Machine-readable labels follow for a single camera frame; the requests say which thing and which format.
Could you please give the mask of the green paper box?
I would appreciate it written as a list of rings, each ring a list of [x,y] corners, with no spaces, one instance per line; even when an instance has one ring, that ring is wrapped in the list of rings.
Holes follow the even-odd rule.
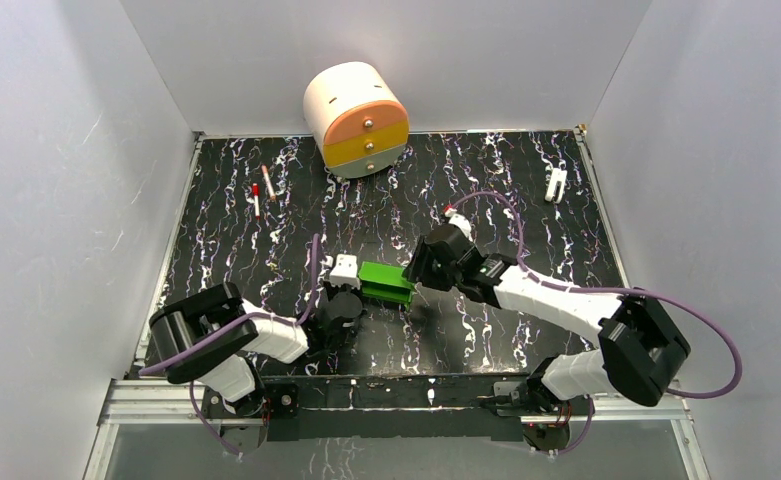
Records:
[[[415,286],[404,277],[403,267],[364,262],[358,279],[365,298],[410,307]]]

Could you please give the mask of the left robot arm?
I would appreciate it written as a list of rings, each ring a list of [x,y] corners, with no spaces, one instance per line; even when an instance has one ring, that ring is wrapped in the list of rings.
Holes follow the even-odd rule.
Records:
[[[149,320],[159,362],[140,375],[165,375],[171,384],[200,382],[237,416],[255,416],[272,393],[250,360],[256,354],[282,364],[311,361],[339,349],[355,332],[363,301],[351,286],[330,283],[317,306],[300,317],[263,310],[225,282],[157,310]]]

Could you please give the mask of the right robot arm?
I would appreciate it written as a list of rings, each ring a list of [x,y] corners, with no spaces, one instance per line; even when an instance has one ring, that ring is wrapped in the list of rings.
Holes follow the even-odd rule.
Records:
[[[467,299],[530,314],[589,340],[593,349],[550,357],[516,392],[495,394],[543,414],[582,396],[618,393],[653,407],[691,352],[660,302],[635,293],[583,293],[566,283],[532,279],[507,255],[481,253],[452,224],[419,238],[404,278],[426,288],[458,290]]]

